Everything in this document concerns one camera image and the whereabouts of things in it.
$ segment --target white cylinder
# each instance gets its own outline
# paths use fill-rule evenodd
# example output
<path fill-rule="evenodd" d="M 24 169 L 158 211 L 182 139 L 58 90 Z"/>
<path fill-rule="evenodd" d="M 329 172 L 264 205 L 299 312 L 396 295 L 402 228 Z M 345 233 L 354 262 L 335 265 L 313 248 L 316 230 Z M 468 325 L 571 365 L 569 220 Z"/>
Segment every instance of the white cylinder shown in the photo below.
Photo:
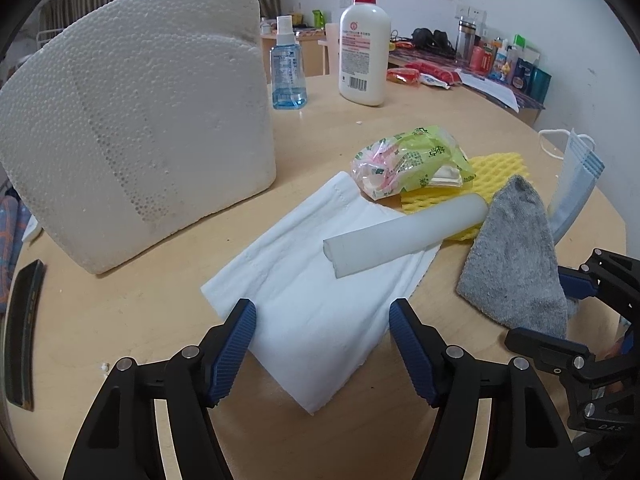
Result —
<path fill-rule="evenodd" d="M 357 3 L 340 19 L 340 94 L 378 106 L 385 101 L 391 18 L 374 4 Z"/>
<path fill-rule="evenodd" d="M 324 255 L 335 277 L 386 264 L 422 251 L 445 238 L 482 223 L 488 207 L 476 194 L 459 196 L 417 213 L 352 231 L 324 241 Z"/>

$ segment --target yellow mesh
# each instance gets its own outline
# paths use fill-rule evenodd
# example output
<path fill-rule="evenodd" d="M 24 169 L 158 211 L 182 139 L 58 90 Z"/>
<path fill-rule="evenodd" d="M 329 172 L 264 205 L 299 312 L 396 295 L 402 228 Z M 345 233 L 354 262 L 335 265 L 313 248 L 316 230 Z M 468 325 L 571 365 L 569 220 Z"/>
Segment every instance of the yellow mesh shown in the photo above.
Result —
<path fill-rule="evenodd" d="M 494 194 L 502 189 L 507 181 L 515 174 L 529 178 L 529 171 L 519 153 L 493 153 L 485 156 L 475 156 L 469 159 L 476 171 L 476 178 L 462 187 L 423 187 L 408 193 L 401 193 L 402 210 L 405 213 L 415 213 L 420 209 L 439 204 L 450 198 L 478 193 L 487 203 L 494 199 Z M 462 231 L 449 240 L 473 240 L 478 236 L 480 226 Z"/>

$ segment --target translucent plastic tube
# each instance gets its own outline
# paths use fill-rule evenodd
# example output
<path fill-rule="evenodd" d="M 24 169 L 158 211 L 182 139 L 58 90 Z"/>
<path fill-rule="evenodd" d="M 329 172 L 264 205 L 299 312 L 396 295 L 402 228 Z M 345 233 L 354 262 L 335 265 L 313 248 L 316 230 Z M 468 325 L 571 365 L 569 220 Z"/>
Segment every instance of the translucent plastic tube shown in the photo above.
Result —
<path fill-rule="evenodd" d="M 402 218 L 328 238 L 324 255 L 334 264 L 336 278 L 349 276 L 440 243 L 482 223 L 487 211 L 480 195 L 459 196 Z"/>

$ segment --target barcode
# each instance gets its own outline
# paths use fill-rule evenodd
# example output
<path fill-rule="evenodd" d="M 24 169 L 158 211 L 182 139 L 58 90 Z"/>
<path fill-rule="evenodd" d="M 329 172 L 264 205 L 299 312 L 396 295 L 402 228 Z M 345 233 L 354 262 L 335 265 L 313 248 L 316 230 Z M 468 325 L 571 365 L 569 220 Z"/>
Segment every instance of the barcode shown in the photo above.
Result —
<path fill-rule="evenodd" d="M 366 79 L 358 79 L 357 77 L 349 78 L 349 88 L 355 88 L 356 90 L 360 90 L 361 92 L 367 91 L 367 80 Z"/>

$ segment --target round table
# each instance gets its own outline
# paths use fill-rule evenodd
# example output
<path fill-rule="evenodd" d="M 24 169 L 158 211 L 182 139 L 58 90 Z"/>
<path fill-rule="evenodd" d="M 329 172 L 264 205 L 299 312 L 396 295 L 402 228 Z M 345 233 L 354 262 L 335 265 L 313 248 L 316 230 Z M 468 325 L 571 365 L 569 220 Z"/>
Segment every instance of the round table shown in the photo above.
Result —
<path fill-rule="evenodd" d="M 382 137 L 439 124 L 468 156 L 523 155 L 531 180 L 548 203 L 561 163 L 511 114 L 465 88 L 450 91 L 388 83 L 383 107 L 343 99 L 332 76 L 309 78 L 301 111 L 274 111 L 278 176 L 264 193 L 205 218 L 131 261 L 93 276 L 46 234 L 25 245 L 18 269 L 47 266 L 33 348 L 34 411 L 8 407 L 18 449 L 40 480 L 60 479 L 84 417 L 98 393 L 104 362 L 131 355 L 139 364 L 165 360 L 197 344 L 220 318 L 200 286 L 338 171 L 348 171 L 362 147 Z M 398 207 L 397 198 L 387 205 Z M 469 244 L 445 243 L 410 303 L 448 344 L 476 358 L 508 362 L 506 330 L 454 293 Z M 558 245 L 561 265 L 577 267 L 595 247 L 625 252 L 625 226 L 599 190 Z M 602 352 L 618 316 L 585 300 L 570 321 L 570 339 Z M 564 390 L 542 374 L 566 415 Z M 166 407 L 157 402 L 168 479 L 180 478 Z M 482 463 L 489 401 L 481 401 L 467 477 Z M 436 411 L 418 397 L 388 333 L 335 397 L 314 416 L 297 405 L 247 354 L 231 394 L 211 417 L 236 480 L 300 478 L 410 479 Z"/>

